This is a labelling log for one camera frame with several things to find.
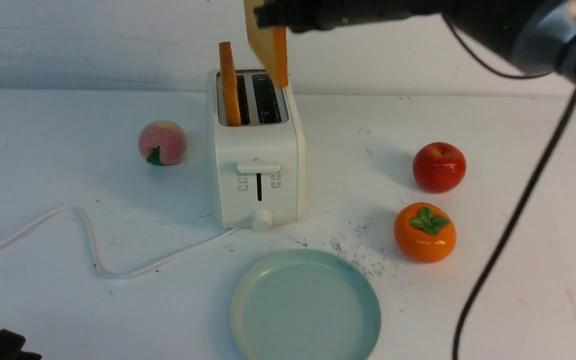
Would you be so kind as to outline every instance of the apple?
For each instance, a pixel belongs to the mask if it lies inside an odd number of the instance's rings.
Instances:
[[[423,191],[444,193],[462,182],[466,175],[466,158],[449,143],[433,142],[416,153],[412,173]]]

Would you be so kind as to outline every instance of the toaster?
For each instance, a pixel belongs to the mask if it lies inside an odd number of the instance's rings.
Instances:
[[[220,71],[206,80],[213,216],[224,228],[266,230],[306,207],[306,140],[290,84],[236,70],[240,126],[228,126]]]

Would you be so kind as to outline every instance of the black cable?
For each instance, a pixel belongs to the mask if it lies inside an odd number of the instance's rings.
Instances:
[[[471,49],[471,47],[466,43],[466,41],[464,41],[464,39],[462,38],[461,35],[459,35],[459,32],[457,32],[457,28],[455,28],[455,25],[453,24],[453,22],[446,16],[446,14],[442,14],[441,15],[443,18],[443,21],[446,23],[446,27],[448,27],[448,29],[450,30],[450,32],[454,35],[454,38],[457,39],[458,43],[461,44],[461,47],[466,50],[466,52],[478,63],[480,64],[480,66],[483,66],[483,68],[485,68],[486,70],[490,71],[490,73],[493,73],[494,75],[500,76],[501,78],[505,78],[505,79],[511,79],[511,80],[532,80],[532,79],[537,79],[537,78],[543,78],[546,75],[550,75],[550,72],[546,72],[546,73],[538,73],[537,75],[512,75],[510,73],[505,73],[502,71],[499,71],[495,68],[493,68],[492,66],[490,66],[489,64],[486,63],[486,61],[483,61],[481,57],[479,57],[477,54],[475,54],[475,52]]]
[[[466,303],[463,306],[463,309],[461,310],[461,314],[459,315],[459,321],[457,322],[457,326],[454,331],[454,337],[452,339],[453,360],[459,360],[459,345],[460,340],[462,338],[462,332],[464,330],[464,324],[466,323],[468,314],[470,313],[471,308],[473,307],[473,304],[475,303],[478,294],[482,290],[482,287],[486,283],[486,280],[490,275],[490,272],[494,268],[497,260],[499,259],[499,256],[504,250],[504,247],[508,243],[508,239],[510,239],[510,235],[512,235],[513,230],[515,229],[515,226],[517,225],[517,222],[519,221],[519,218],[521,217],[522,212],[526,207],[526,203],[528,203],[528,200],[530,199],[530,196],[533,193],[535,186],[537,185],[537,182],[539,181],[539,178],[542,175],[542,172],[546,168],[548,161],[551,159],[551,155],[553,155],[555,148],[557,147],[564,131],[566,130],[567,125],[570,122],[570,117],[575,107],[576,107],[576,87],[574,88],[574,91],[570,96],[570,100],[567,103],[566,109],[564,110],[561,119],[557,124],[557,127],[555,128],[554,132],[550,137],[550,140],[548,141],[548,145],[546,146],[541,157],[539,158],[537,166],[532,171],[532,175],[530,175],[530,180],[528,180],[528,183],[526,184],[526,187],[524,188],[523,193],[521,194],[521,198],[519,198],[519,203],[517,203],[517,206],[514,208],[512,216],[510,217],[508,224],[505,226],[505,229],[503,230],[503,233],[499,238],[499,241],[496,244],[496,247],[494,248],[492,255],[487,261],[487,264],[484,267],[483,271],[479,275],[477,282],[475,282],[475,285],[472,288],[470,295],[468,296],[468,299],[466,300]]]

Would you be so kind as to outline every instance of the white tabletop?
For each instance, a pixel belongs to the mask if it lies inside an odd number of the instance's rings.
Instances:
[[[80,218],[65,211],[0,251],[0,329],[46,359],[241,360],[229,328],[238,279],[280,249],[330,251],[373,285],[382,328],[371,360],[450,358],[458,313],[498,240],[565,101],[450,96],[297,96],[308,144],[301,223],[241,230],[133,280],[92,267]],[[142,267],[220,234],[208,202],[201,93],[0,90],[0,240],[62,205],[92,221],[105,266]],[[178,122],[185,162],[139,155],[150,121]],[[414,153],[458,146],[468,173],[426,194]],[[428,202],[457,228],[437,264],[394,243],[405,205]],[[463,359],[576,359],[576,116],[462,338]]]

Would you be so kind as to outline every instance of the fake peach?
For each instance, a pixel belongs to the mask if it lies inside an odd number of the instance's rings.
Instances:
[[[181,126],[169,120],[153,121],[139,134],[139,152],[151,164],[171,166],[184,157],[186,142]]]

